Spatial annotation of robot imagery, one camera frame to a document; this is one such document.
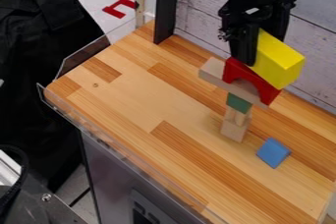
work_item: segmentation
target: wooden table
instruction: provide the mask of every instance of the wooden table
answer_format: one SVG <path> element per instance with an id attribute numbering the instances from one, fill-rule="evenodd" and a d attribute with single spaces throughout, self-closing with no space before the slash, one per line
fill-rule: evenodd
<path id="1" fill-rule="evenodd" d="M 270 109 L 253 109 L 243 143 L 228 140 L 219 134 L 227 93 L 197 77 L 213 55 L 179 36 L 154 45 L 152 33 L 149 24 L 126 36 L 46 98 L 214 223 L 322 220 L 336 179 L 336 118 L 283 91 Z M 293 151 L 275 170 L 255 155 L 269 137 Z"/>

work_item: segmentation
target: black fabric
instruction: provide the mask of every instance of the black fabric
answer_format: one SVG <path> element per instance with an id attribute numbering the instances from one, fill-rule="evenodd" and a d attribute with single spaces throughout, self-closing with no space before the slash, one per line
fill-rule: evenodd
<path id="1" fill-rule="evenodd" d="M 0 0 L 0 143 L 49 155 L 73 130 L 40 101 L 36 83 L 103 35 L 78 0 Z"/>

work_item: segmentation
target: gray metal frame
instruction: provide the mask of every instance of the gray metal frame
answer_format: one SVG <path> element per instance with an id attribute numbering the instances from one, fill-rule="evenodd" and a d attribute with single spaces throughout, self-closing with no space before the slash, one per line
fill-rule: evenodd
<path id="1" fill-rule="evenodd" d="M 106 143 L 82 135 L 87 174 L 101 224 L 133 224 L 134 201 L 145 202 L 144 197 L 150 202 L 146 208 L 156 217 L 161 216 L 160 224 L 173 224 L 172 219 L 181 224 L 209 223 L 169 196 Z"/>

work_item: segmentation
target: clear acrylic barrier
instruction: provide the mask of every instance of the clear acrylic barrier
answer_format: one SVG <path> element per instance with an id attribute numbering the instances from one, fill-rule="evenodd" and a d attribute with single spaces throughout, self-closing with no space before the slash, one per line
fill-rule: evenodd
<path id="1" fill-rule="evenodd" d="M 132 19 L 124 23 L 122 26 L 98 38 L 78 52 L 67 57 L 64 60 L 60 71 L 56 76 L 56 79 L 62 77 L 69 71 L 76 68 L 82 62 L 107 48 L 110 44 L 113 44 L 124 36 L 130 34 L 135 30 L 135 26 L 135 19 Z M 227 223 L 211 210 L 207 209 L 206 205 L 203 205 L 201 202 L 199 202 L 199 200 L 189 195 L 169 178 L 156 171 L 155 168 L 147 164 L 144 160 L 138 157 L 137 154 L 123 146 L 120 142 L 118 142 L 118 140 L 111 138 L 104 130 L 91 122 L 86 116 L 71 106 L 67 101 L 60 98 L 57 94 L 45 88 L 41 84 L 37 84 L 37 89 L 41 100 L 47 106 L 64 117 L 70 123 L 75 125 L 83 133 L 90 136 L 93 140 L 96 140 L 99 143 L 103 143 L 103 145 L 105 145 L 110 152 L 112 152 L 120 160 L 123 160 L 123 162 L 126 162 L 132 170 L 145 177 L 161 192 L 175 199 L 187 211 L 193 213 L 204 223 L 209 223 L 209 220 L 210 223 Z"/>

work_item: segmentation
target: red arch block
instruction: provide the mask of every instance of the red arch block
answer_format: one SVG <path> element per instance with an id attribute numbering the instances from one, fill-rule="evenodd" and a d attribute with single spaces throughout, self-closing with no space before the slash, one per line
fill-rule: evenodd
<path id="1" fill-rule="evenodd" d="M 259 92 L 261 102 L 266 105 L 269 105 L 281 92 L 281 89 L 276 89 L 245 64 L 230 57 L 225 63 L 223 81 L 230 84 L 236 79 L 244 79 L 254 84 Z"/>

